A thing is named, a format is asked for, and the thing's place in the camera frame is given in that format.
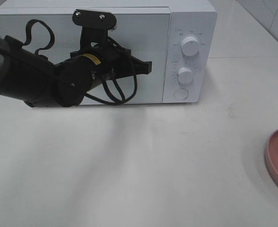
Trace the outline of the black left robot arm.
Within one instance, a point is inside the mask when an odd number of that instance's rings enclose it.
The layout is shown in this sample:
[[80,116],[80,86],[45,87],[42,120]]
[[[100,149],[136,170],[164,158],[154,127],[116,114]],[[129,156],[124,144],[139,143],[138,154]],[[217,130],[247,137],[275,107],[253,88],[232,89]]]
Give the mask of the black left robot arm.
[[118,79],[149,74],[152,62],[133,57],[111,41],[88,46],[58,64],[29,52],[22,42],[0,38],[0,95],[23,101],[29,107],[71,107],[84,98],[106,105],[130,100]]

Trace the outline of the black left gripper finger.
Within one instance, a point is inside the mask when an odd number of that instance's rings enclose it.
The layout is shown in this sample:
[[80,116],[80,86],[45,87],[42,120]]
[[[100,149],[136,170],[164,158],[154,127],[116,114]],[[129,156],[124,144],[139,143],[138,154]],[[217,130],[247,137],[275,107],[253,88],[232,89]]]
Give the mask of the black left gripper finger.
[[131,77],[135,75],[147,75],[152,71],[151,61],[142,61],[138,58],[130,56],[130,60],[126,56],[122,56],[115,64],[115,77],[117,79]]

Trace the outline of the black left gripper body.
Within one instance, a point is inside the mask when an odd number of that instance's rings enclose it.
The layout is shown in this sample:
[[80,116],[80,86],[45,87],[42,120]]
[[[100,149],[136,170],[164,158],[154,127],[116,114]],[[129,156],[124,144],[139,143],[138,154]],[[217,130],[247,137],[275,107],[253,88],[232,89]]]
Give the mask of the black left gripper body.
[[70,53],[71,59],[85,61],[83,72],[89,78],[88,89],[93,89],[102,84],[100,77],[110,80],[112,72],[116,79],[132,76],[131,63],[127,57],[129,49],[109,45],[105,48],[99,44],[94,47]]

